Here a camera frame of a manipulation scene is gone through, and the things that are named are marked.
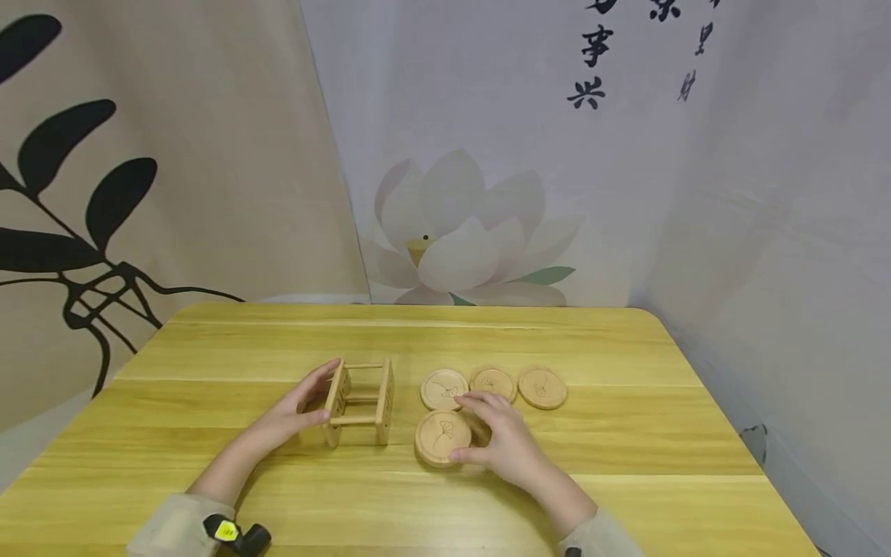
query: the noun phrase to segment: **chinese calligraphy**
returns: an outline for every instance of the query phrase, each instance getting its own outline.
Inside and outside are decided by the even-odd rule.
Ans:
[[[602,25],[598,25],[598,27],[599,29],[593,33],[582,35],[582,37],[588,41],[588,47],[582,49],[582,54],[590,57],[588,60],[584,61],[584,63],[588,64],[589,68],[596,66],[597,59],[600,55],[609,50],[609,47],[606,45],[606,40],[613,34],[611,29],[605,29]]]
[[[618,0],[594,0],[594,3],[587,6],[585,9],[595,9],[601,15],[606,15],[609,10],[613,9],[613,6],[616,5]],[[585,56],[586,60],[584,63],[588,65],[588,68],[593,68],[597,65],[600,57],[609,50],[609,46],[607,45],[607,39],[612,37],[614,31],[612,29],[606,29],[603,27],[603,24],[600,23],[597,25],[597,30],[593,33],[585,33],[582,35],[584,40],[588,41],[587,48],[582,49],[582,54]],[[601,85],[603,85],[603,80],[600,76],[594,76],[594,81],[585,81],[585,82],[576,82],[576,93],[572,96],[566,98],[567,101],[572,102],[572,105],[576,108],[576,110],[582,108],[582,105],[585,102],[588,102],[588,105],[591,107],[593,111],[596,111],[599,107],[597,103],[597,98],[604,98],[607,94],[600,90]]]
[[[681,10],[674,6],[675,0],[650,0],[653,4],[657,6],[657,9],[653,9],[650,12],[650,19],[655,20],[659,17],[659,21],[665,21],[668,19],[668,14],[675,16],[678,18],[681,16]]]
[[[712,22],[709,22],[708,25],[702,26],[702,29],[699,31],[699,50],[696,51],[696,56],[699,56],[706,51],[706,41],[708,40],[708,36],[712,34],[712,29],[714,28],[715,25]]]
[[[596,9],[601,15],[606,15],[609,10],[612,10],[612,7],[616,5],[617,0],[594,0],[594,3],[590,6],[586,7],[586,10],[590,10],[591,8]]]
[[[696,70],[692,73],[687,73],[687,77],[683,80],[683,85],[681,86],[681,96],[677,97],[677,100],[680,101],[683,99],[684,102],[687,102],[687,97],[690,96],[690,88],[693,87],[693,82],[696,81]]]
[[[594,82],[585,81],[584,86],[581,83],[576,82],[576,91],[577,95],[567,97],[566,100],[570,102],[574,102],[574,106],[579,108],[582,106],[582,103],[588,101],[588,104],[591,105],[591,108],[597,110],[597,100],[594,97],[600,97],[601,99],[605,97],[607,94],[603,91],[598,91],[597,89],[601,88],[603,85],[603,80],[594,76]]]

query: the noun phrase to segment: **beige sleeve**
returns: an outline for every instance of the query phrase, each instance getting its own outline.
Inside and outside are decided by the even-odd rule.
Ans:
[[[622,525],[598,509],[594,518],[579,524],[560,542],[560,555],[567,557],[644,557],[641,548]]]
[[[127,546],[129,557],[213,557],[219,543],[204,532],[204,519],[235,510],[207,497],[171,495]]]

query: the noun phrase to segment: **black plant branch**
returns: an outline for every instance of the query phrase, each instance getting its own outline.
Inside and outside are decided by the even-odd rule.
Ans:
[[[20,18],[0,30],[0,84],[31,63],[61,33],[61,23],[51,15],[36,14]],[[226,292],[199,286],[165,287],[147,273],[126,261],[113,262],[107,250],[111,237],[127,221],[151,189],[158,172],[158,163],[151,158],[126,160],[113,168],[95,187],[86,208],[86,230],[89,240],[56,216],[41,200],[68,155],[96,128],[110,119],[117,105],[109,99],[83,102],[53,114],[35,127],[19,148],[17,166],[20,179],[0,162],[0,191],[12,190],[40,209],[65,234],[32,232],[0,227],[0,270],[24,274],[41,274],[29,278],[0,282],[0,286],[24,283],[55,283],[64,286],[67,297],[61,317],[72,330],[89,332],[102,352],[94,396],[99,394],[108,375],[111,344],[110,333],[131,352],[133,342],[102,314],[112,305],[123,307],[146,323],[159,329],[162,322],[151,309],[143,287],[162,295],[196,292],[221,298],[244,301]],[[105,266],[107,270],[92,281],[79,283],[65,275],[67,271]],[[123,286],[109,291],[105,284]],[[92,293],[97,304],[83,297]],[[123,300],[133,292],[139,308]]]

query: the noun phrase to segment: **fabric backdrop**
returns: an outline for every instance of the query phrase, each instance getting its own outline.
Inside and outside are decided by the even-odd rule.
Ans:
[[[178,308],[367,300],[295,7],[0,4],[0,488]]]
[[[372,300],[645,307],[891,547],[887,0],[303,0]]]

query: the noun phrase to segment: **wooden table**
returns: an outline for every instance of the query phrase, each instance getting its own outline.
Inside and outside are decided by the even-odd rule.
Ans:
[[[389,446],[301,434],[260,464],[240,522],[268,555],[556,553],[525,494],[413,454],[438,367],[552,368],[552,412],[515,403],[544,451],[649,557],[817,553],[661,323],[638,309],[202,304],[170,320],[0,498],[0,554],[120,555],[169,494],[330,357],[393,360]]]

